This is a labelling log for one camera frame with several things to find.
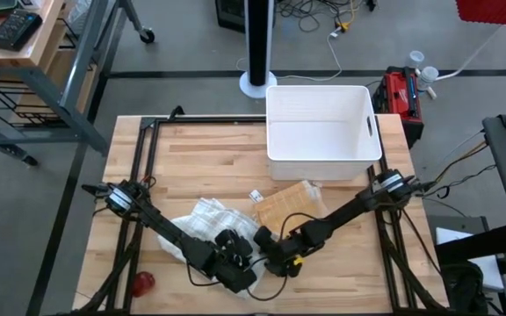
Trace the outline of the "white board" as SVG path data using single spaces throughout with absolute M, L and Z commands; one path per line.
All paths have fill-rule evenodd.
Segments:
M 450 241 L 462 240 L 472 236 L 471 233 L 465 233 L 446 229 L 442 227 L 436 228 L 437 245 L 441 245 Z M 469 259 L 469 262 L 476 264 L 483 274 L 483 287 L 491 291 L 503 292 L 504 286 L 502 276 L 498 269 L 495 255 L 483 256 Z

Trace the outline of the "white perforated plastic basket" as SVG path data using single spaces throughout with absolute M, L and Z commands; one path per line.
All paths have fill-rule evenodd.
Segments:
M 353 180 L 382 157 L 370 91 L 362 85 L 282 85 L 266 91 L 274 180 Z

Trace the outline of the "red apple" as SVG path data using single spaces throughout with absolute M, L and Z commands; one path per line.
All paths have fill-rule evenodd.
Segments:
M 139 298 L 150 292 L 155 286 L 155 277 L 147 272 L 141 271 L 138 272 L 133 281 L 132 285 L 132 296 L 134 298 Z

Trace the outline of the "black equipment box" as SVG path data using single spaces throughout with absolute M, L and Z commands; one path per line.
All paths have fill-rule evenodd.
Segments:
M 244 0 L 214 0 L 219 27 L 245 33 Z

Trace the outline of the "yellow checked towel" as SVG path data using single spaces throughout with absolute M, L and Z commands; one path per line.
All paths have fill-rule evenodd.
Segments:
M 253 210 L 257 222 L 276 237 L 280 236 L 282 227 L 285 228 L 284 236 L 287 236 L 289 231 L 309 220 L 307 215 L 321 218 L 328 212 L 320 187 L 309 181 L 296 183 L 265 197 L 253 204 Z

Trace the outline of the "black keypad device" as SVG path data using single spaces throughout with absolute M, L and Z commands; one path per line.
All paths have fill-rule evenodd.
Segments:
M 14 10 L 0 24 L 0 49 L 20 51 L 42 22 L 41 16 L 37 13 Z

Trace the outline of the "red black tool bag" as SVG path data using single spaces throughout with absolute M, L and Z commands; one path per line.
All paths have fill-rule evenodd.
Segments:
M 424 123 L 413 68 L 388 67 L 372 95 L 372 106 L 375 113 L 400 117 L 409 149 L 421 139 Z

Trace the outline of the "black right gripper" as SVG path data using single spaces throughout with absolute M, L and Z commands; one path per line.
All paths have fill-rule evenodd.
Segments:
M 260 253 L 266 257 L 265 268 L 277 277 L 296 277 L 302 268 L 300 258 L 301 243 L 297 237 L 286 237 L 274 240 L 271 231 L 261 226 L 254 242 L 259 246 Z

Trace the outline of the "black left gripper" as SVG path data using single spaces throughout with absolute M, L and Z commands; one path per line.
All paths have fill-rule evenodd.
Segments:
M 249 241 L 230 229 L 221 231 L 214 241 L 213 276 L 233 293 L 247 290 L 257 280 L 250 267 L 253 248 Z

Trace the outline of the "black aluminium table frame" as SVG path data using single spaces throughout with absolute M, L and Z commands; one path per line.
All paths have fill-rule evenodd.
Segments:
M 266 132 L 261 115 L 120 116 L 103 178 L 118 182 L 152 175 L 154 204 L 169 218 L 186 215 L 201 198 L 252 213 L 249 194 L 285 188 L 268 172 Z M 309 256 L 299 276 L 283 281 L 266 275 L 252 298 L 239 298 L 220 285 L 208 286 L 162 251 L 154 232 L 145 230 L 138 270 L 155 277 L 140 298 L 118 282 L 111 308 L 133 316 L 161 314 L 367 314 L 388 315 L 392 308 L 383 268 L 376 219 L 367 213 L 337 230 L 327 245 Z

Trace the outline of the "white plastic jar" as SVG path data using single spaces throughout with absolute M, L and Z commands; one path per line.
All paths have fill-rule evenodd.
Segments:
M 424 54 L 421 51 L 413 50 L 409 53 L 406 65 L 410 68 L 419 68 L 424 61 Z
M 437 80 L 438 75 L 438 70 L 432 66 L 423 68 L 417 78 L 417 90 L 419 92 L 426 91 Z

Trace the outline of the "red foam panel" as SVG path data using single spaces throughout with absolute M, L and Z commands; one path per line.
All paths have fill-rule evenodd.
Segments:
M 506 0 L 455 0 L 461 20 L 506 25 Z

